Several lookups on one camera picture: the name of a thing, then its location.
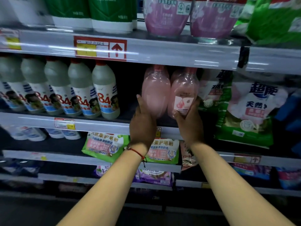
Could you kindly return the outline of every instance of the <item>person's right hand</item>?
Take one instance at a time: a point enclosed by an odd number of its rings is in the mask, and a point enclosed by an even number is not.
[[[172,111],[178,123],[180,134],[188,147],[191,147],[194,143],[204,142],[203,122],[198,112],[199,104],[200,100],[195,100],[186,118],[183,118],[177,110]]]

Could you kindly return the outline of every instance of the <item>person's left hand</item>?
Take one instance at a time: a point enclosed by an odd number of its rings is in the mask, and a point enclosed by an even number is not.
[[[152,118],[143,98],[138,94],[137,99],[139,105],[130,122],[131,145],[142,143],[149,150],[156,136],[156,118]]]

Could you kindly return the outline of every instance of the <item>hand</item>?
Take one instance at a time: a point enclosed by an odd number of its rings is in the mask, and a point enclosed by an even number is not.
[[[178,123],[180,134],[189,147],[194,143],[204,142],[203,122],[198,112],[199,104],[200,100],[195,100],[185,119],[177,110],[172,111]]]
[[[142,143],[148,151],[156,136],[156,119],[151,117],[143,98],[138,94],[137,99],[139,105],[130,122],[131,145]]]

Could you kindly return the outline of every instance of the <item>white label with pink droplet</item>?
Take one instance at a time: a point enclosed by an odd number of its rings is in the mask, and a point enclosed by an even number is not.
[[[188,110],[193,102],[194,98],[182,98],[175,96],[174,109],[178,110],[182,115],[187,115]]]

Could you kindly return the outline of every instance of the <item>yellow price tag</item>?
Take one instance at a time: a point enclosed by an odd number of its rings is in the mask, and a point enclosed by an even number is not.
[[[67,124],[67,129],[75,130],[75,124]]]
[[[77,44],[77,55],[96,57],[96,45]]]
[[[9,49],[22,50],[20,46],[20,40],[16,37],[6,37],[7,46]]]
[[[210,185],[209,185],[208,182],[202,182],[201,188],[202,189],[211,189],[211,187],[210,187]]]
[[[162,130],[161,127],[157,127],[157,131],[156,131],[156,137],[157,137],[157,138],[160,138],[160,137],[161,137],[161,130]]]

